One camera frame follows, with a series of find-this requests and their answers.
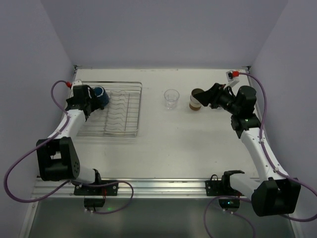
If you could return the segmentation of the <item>dark blue mug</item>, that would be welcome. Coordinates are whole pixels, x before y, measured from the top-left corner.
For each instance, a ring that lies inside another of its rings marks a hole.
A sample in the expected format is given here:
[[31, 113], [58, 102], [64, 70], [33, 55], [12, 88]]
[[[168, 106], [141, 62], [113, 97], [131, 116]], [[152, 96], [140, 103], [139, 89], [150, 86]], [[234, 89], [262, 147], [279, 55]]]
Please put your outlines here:
[[93, 90], [101, 105], [105, 107], [109, 103], [109, 96], [106, 90], [101, 86], [96, 86]]

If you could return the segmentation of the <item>white brown banded cup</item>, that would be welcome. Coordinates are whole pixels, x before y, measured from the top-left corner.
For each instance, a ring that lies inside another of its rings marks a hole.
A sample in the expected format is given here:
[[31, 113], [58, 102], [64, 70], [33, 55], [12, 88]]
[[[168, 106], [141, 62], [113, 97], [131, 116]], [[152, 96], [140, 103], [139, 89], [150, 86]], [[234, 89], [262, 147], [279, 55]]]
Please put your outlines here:
[[202, 104], [197, 99], [194, 98], [194, 95], [198, 93], [202, 93], [202, 92], [203, 92], [203, 89], [200, 89], [200, 88], [195, 88], [191, 91], [190, 102], [189, 102], [190, 109], [194, 111], [198, 111], [201, 109]]

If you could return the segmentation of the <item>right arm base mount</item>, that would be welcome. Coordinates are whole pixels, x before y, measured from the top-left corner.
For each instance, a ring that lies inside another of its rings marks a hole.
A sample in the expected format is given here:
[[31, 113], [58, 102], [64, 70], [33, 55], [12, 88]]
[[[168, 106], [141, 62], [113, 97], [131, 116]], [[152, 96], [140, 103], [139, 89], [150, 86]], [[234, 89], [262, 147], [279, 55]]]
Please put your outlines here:
[[227, 196], [240, 197], [241, 193], [230, 187], [226, 187], [223, 180], [223, 178], [218, 178], [216, 174], [213, 174], [209, 180], [206, 180], [206, 195], [225, 196], [225, 198], [220, 198], [218, 200], [220, 207], [225, 211], [236, 212], [240, 207], [240, 201], [237, 199], [227, 198]]

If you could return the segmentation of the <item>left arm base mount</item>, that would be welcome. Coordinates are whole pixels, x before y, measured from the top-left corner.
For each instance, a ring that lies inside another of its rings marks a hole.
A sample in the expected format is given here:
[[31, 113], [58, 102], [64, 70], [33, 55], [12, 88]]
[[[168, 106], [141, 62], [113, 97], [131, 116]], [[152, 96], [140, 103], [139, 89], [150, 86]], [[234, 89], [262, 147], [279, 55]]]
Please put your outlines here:
[[107, 197], [117, 196], [118, 184], [112, 184], [115, 180], [101, 180], [95, 183], [97, 187], [77, 185], [74, 189], [75, 196], [84, 196], [84, 207], [96, 212], [103, 208]]

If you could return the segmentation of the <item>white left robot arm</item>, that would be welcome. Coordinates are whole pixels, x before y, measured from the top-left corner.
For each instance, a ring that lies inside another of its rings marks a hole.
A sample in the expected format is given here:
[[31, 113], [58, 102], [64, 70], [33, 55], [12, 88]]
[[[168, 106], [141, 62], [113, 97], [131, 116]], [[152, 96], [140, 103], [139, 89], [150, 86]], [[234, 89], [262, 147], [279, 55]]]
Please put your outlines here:
[[72, 92], [72, 97], [66, 100], [66, 114], [51, 134], [54, 138], [37, 149], [40, 177], [44, 181], [92, 184], [97, 180], [98, 171], [80, 165], [72, 139], [92, 112], [106, 107], [109, 97], [101, 86], [77, 85], [72, 87]]

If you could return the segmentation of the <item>clear faceted glass tumbler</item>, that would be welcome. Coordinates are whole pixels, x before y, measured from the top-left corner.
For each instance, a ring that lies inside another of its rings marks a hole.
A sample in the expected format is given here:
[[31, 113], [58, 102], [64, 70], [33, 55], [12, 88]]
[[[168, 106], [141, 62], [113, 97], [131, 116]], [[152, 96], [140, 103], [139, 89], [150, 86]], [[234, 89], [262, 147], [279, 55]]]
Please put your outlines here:
[[166, 107], [169, 110], [173, 110], [177, 107], [177, 103], [179, 100], [179, 92], [175, 89], [168, 89], [164, 93], [164, 99]]

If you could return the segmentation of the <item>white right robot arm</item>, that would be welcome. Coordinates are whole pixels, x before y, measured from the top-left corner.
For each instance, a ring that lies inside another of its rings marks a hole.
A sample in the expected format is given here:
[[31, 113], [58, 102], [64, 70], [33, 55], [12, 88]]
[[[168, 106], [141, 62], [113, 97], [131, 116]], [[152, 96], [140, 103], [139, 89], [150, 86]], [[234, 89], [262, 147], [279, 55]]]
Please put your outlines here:
[[241, 170], [225, 171], [219, 188], [225, 194], [233, 191], [250, 199], [254, 212], [260, 216], [292, 214], [295, 211], [301, 186], [280, 175], [283, 168], [271, 150], [263, 150], [266, 140], [260, 132], [261, 122], [254, 113], [256, 90], [241, 86], [237, 94], [221, 84], [194, 94], [202, 106], [223, 108], [231, 113], [231, 126], [247, 148], [259, 175], [259, 182]]

